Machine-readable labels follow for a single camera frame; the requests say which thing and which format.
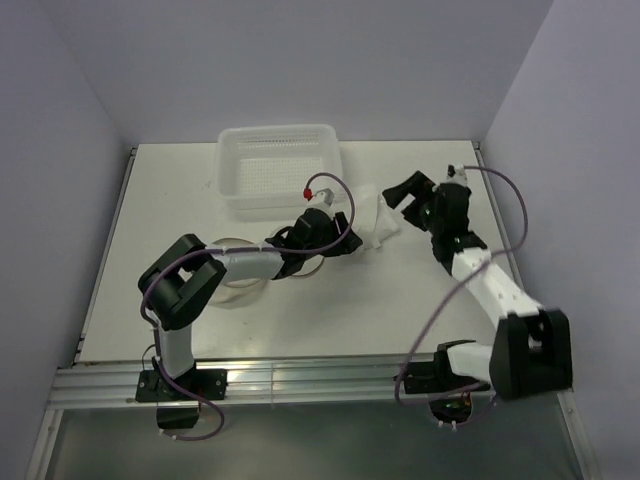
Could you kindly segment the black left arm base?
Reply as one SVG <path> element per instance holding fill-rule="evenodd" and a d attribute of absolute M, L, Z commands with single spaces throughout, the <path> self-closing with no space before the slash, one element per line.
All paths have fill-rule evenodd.
<path fill-rule="evenodd" d="M 193 428 L 200 417 L 201 399 L 223 400 L 227 387 L 225 369 L 198 369 L 187 371 L 173 379 L 176 389 L 161 373 L 158 366 L 143 370 L 138 378 L 134 400 L 140 404 L 169 404 L 171 402 L 197 401 L 196 407 L 158 407 L 156 422 L 163 430 L 187 430 Z"/>

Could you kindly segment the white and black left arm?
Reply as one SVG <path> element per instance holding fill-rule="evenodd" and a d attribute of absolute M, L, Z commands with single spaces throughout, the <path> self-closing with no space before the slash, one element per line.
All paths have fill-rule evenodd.
<path fill-rule="evenodd" d="M 192 324 L 221 285 L 286 279 L 315 257 L 350 255 L 362 246 L 344 213 L 319 208 L 306 209 L 293 225 L 259 244 L 208 247 L 194 234 L 181 236 L 138 280 L 140 313 L 153 331 L 159 388 L 172 399 L 199 392 Z"/>

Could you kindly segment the white bra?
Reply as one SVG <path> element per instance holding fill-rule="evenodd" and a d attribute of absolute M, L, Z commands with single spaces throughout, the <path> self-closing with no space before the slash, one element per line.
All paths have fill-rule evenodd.
<path fill-rule="evenodd" d="M 374 184 L 356 187 L 352 196 L 356 213 L 353 231 L 362 240 L 363 250 L 378 249 L 400 232 L 390 207 Z"/>

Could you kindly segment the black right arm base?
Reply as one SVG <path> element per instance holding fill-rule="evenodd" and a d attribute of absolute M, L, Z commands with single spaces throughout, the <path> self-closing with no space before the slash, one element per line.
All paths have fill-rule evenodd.
<path fill-rule="evenodd" d="M 428 398 L 430 413 L 437 422 L 451 426 L 471 418 L 473 393 L 490 390 L 489 384 L 454 375 L 435 360 L 411 362 L 406 371 L 398 372 L 393 380 L 398 394 L 424 395 L 424 399 Z"/>

